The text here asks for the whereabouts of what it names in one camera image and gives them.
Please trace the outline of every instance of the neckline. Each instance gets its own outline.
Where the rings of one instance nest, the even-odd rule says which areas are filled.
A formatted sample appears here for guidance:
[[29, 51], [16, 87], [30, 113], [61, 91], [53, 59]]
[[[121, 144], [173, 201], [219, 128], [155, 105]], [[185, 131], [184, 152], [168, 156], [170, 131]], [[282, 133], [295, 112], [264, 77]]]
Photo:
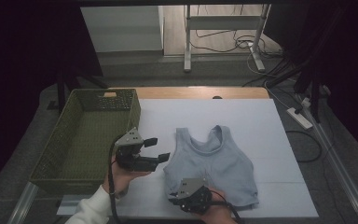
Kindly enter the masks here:
[[[201, 146], [205, 146], [205, 145], [208, 144], [210, 141], [212, 141], [213, 139], [210, 139], [209, 136], [210, 136], [210, 134], [211, 134], [211, 131], [212, 131], [212, 130], [215, 130], [216, 128], [219, 128], [219, 129], [220, 129], [220, 132], [221, 132], [221, 134], [222, 134], [222, 140], [220, 141], [220, 140], [218, 139], [218, 140], [220, 141], [220, 146], [219, 146], [218, 148], [216, 148], [216, 149], [214, 149], [214, 150], [212, 150], [212, 151], [206, 152], [206, 151], [199, 150], [198, 148], [196, 148], [196, 147], [194, 146], [193, 140], [194, 140], [194, 141], [197, 141], [197, 142], [200, 142], [200, 143], [201, 143]], [[214, 128], [212, 128], [212, 129], [210, 130], [210, 132], [209, 132], [209, 134], [208, 134], [208, 140], [207, 140], [206, 142], [201, 142], [201, 141], [199, 141], [199, 140], [193, 138], [193, 137], [190, 135], [190, 132], [188, 131], [188, 129], [186, 129], [186, 140], [187, 140], [188, 144], [190, 145], [190, 148], [191, 148], [193, 151], [195, 151], [195, 152], [197, 152], [198, 154], [203, 155], [203, 156], [211, 156], [211, 155], [217, 153], [218, 151], [220, 151], [220, 149], [223, 147], [223, 145], [224, 145], [225, 142], [226, 142], [226, 136], [225, 136], [225, 132], [223, 132], [222, 127], [219, 126], [219, 125], [216, 125]]]

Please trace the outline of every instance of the wooden floor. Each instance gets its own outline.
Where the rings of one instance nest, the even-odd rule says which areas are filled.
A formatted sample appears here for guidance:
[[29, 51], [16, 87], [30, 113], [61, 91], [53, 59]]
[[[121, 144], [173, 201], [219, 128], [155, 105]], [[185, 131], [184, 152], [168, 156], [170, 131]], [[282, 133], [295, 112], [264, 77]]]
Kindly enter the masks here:
[[[247, 15], [259, 16], [261, 14], [262, 5], [195, 5], [191, 6], [191, 15]], [[186, 30], [185, 30], [185, 6], [165, 6], [164, 12], [164, 54], [165, 55], [181, 55], [184, 54], [186, 45]], [[255, 35], [255, 31], [230, 31], [218, 35], [210, 35], [219, 31], [191, 31], [190, 41], [196, 47], [216, 49], [226, 51], [235, 48], [235, 38], [242, 35]], [[262, 35], [261, 38], [266, 42], [266, 51], [276, 52], [280, 46], [274, 41]], [[252, 37], [244, 36], [243, 40], [253, 40]], [[264, 48], [263, 42], [260, 41], [260, 48]], [[208, 49], [191, 49], [192, 54], [210, 54], [219, 53]], [[248, 49], [234, 49], [226, 53], [248, 53]]]

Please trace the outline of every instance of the hand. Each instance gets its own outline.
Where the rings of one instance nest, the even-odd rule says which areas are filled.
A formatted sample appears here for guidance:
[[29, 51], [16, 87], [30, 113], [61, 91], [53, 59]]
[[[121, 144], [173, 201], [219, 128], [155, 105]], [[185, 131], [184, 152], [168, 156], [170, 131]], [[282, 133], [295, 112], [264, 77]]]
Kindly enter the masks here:
[[[119, 193], [123, 190], [125, 190], [130, 182], [135, 179], [136, 177], [144, 176], [144, 175], [150, 175], [151, 172], [131, 172], [122, 169], [118, 166], [117, 162], [114, 162], [116, 159], [115, 157], [112, 157], [112, 167], [113, 169], [113, 181], [115, 182], [115, 192]], [[108, 174], [106, 174], [104, 182], [103, 182], [103, 189], [109, 193], [109, 180], [108, 180]]]
[[[225, 193], [223, 191], [214, 189], [214, 188], [210, 188], [208, 187], [208, 189], [213, 190], [217, 193], [219, 193], [220, 195], [222, 195], [223, 197], [225, 197]], [[222, 197], [220, 197], [218, 194], [212, 192], [212, 201], [218, 201], [218, 202], [222, 202], [224, 201], [224, 199]], [[204, 221], [207, 224], [234, 224], [236, 223], [234, 221], [234, 219], [232, 219], [231, 217], [231, 211], [222, 205], [213, 205], [211, 206], [208, 211], [206, 211], [206, 213], [204, 215], [199, 215], [199, 214], [193, 214], [196, 217], [199, 217], [202, 221]]]

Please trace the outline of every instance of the floor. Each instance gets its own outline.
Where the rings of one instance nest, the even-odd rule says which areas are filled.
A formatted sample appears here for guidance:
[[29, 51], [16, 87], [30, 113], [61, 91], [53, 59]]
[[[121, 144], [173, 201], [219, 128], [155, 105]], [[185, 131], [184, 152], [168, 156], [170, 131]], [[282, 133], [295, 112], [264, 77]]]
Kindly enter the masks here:
[[[144, 54], [99, 54], [104, 77], [101, 80], [111, 87], [137, 86], [242, 86], [244, 83], [260, 77], [253, 73], [252, 60], [246, 55], [199, 56], [193, 58], [191, 73], [183, 72], [182, 57], [162, 57], [161, 55]], [[280, 59], [264, 60], [267, 70], [271, 70]], [[260, 85], [263, 80], [253, 82]], [[95, 88], [80, 78], [84, 88]], [[296, 106], [293, 96], [293, 80], [286, 80], [271, 89], [282, 103]], [[285, 105], [276, 98], [275, 105], [281, 117], [284, 129], [303, 131], [287, 115]], [[58, 111], [48, 109], [50, 102], [57, 101], [56, 86], [51, 86], [40, 94], [40, 106], [34, 115], [27, 133], [22, 137], [12, 158], [0, 174], [0, 223], [7, 223], [17, 200], [24, 189], [35, 162], [48, 141], [58, 119]], [[320, 101], [320, 116], [327, 134], [335, 143], [337, 153], [345, 164], [353, 181], [358, 186], [358, 143], [331, 112], [325, 103]], [[288, 134], [289, 141], [298, 160], [314, 156], [317, 145], [301, 134]], [[328, 160], [321, 158], [315, 162], [300, 163], [300, 170], [310, 190], [319, 218], [306, 219], [249, 219], [246, 223], [358, 223], [351, 202], [342, 189]], [[57, 217], [61, 195], [48, 195], [43, 190], [36, 194], [34, 203], [24, 223], [63, 223], [67, 217]], [[128, 223], [184, 223], [173, 220], [129, 220]]]
[[[262, 5], [194, 5], [191, 6], [191, 16], [197, 15], [245, 15], [260, 16]], [[185, 6], [164, 6], [164, 54], [180, 55], [184, 54], [186, 46], [185, 29]], [[236, 48], [236, 40], [253, 40], [254, 30], [239, 31], [199, 30], [191, 31], [190, 42], [193, 44], [191, 52], [193, 54], [211, 53], [248, 53], [246, 43], [242, 43], [240, 48]], [[260, 44], [262, 50], [267, 52], [278, 52], [281, 47], [267, 36], [262, 35]]]

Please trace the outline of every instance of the gray carpet floor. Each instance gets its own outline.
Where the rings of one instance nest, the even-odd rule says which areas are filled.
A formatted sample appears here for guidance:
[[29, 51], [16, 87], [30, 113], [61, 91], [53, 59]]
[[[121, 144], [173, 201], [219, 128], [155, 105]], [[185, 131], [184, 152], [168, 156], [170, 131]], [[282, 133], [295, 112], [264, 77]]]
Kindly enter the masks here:
[[[111, 87], [241, 86], [245, 82], [260, 76], [249, 70], [246, 55], [212, 57], [199, 55], [193, 58], [193, 67], [190, 73], [183, 72], [183, 59], [181, 57], [169, 58], [162, 57], [159, 54], [137, 54], [136, 56], [131, 54], [100, 54], [99, 57], [104, 77], [98, 77], [98, 79]], [[273, 68], [279, 60], [264, 60], [267, 70]], [[250, 65], [251, 68], [255, 69], [252, 61], [250, 61]], [[82, 78], [79, 81], [84, 88], [96, 88]], [[284, 104], [296, 106], [296, 102], [290, 97], [290, 95], [293, 95], [293, 85], [294, 81], [287, 80], [278, 86], [279, 89], [274, 88], [271, 91]], [[285, 112], [286, 107], [275, 98], [274, 100], [284, 129], [286, 131], [303, 131]], [[55, 85], [41, 92], [40, 105], [33, 121], [0, 174], [0, 223], [7, 223], [59, 117], [58, 110], [48, 110], [51, 101], [57, 101]], [[324, 98], [320, 100], [319, 114], [322, 125], [335, 143], [339, 157], [358, 186], [358, 143], [335, 117]], [[317, 145], [307, 136], [290, 133], [288, 138], [298, 160], [311, 158], [315, 155]], [[245, 218], [246, 223], [358, 223], [358, 217], [351, 202], [328, 160], [320, 159], [311, 163], [300, 163], [299, 166], [320, 217], [279, 220]], [[24, 223], [64, 223], [68, 217], [57, 217], [55, 215], [61, 198], [61, 195], [49, 195], [43, 190], [39, 190]], [[184, 222], [128, 220], [128, 223]]]

